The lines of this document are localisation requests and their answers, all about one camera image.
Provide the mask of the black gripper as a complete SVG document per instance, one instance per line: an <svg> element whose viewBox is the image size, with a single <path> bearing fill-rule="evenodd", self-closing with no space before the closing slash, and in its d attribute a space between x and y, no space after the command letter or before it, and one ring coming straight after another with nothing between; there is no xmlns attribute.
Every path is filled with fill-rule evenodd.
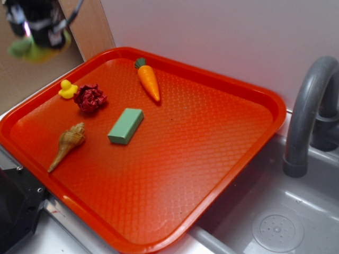
<svg viewBox="0 0 339 254"><path fill-rule="evenodd" d="M57 1L5 1L6 20L18 37L27 24L34 43L42 48L62 49L67 44L64 30L55 31L61 22Z"/></svg>

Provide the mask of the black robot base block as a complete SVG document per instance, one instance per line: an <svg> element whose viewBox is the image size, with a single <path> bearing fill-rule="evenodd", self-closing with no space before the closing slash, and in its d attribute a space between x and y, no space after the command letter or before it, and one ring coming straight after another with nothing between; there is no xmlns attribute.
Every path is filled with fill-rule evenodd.
<svg viewBox="0 0 339 254"><path fill-rule="evenodd" d="M11 253L36 231L45 186L26 168L1 169L1 253Z"/></svg>

